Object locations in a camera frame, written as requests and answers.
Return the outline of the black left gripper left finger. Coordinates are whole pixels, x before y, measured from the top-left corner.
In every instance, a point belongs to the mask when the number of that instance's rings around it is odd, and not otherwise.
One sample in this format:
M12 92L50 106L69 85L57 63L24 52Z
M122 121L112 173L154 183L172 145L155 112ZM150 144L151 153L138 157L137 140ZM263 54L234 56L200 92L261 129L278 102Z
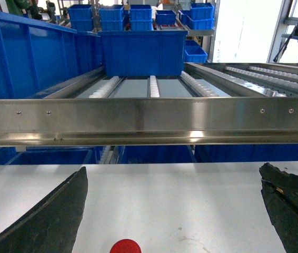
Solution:
M0 233L0 252L72 252L87 192L81 167Z

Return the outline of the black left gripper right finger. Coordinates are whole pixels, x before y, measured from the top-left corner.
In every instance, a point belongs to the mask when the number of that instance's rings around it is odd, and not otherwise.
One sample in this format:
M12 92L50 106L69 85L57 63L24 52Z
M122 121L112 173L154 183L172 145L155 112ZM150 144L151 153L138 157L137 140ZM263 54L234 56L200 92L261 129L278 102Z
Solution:
M298 175L265 163L259 168L266 211L286 252L298 252Z

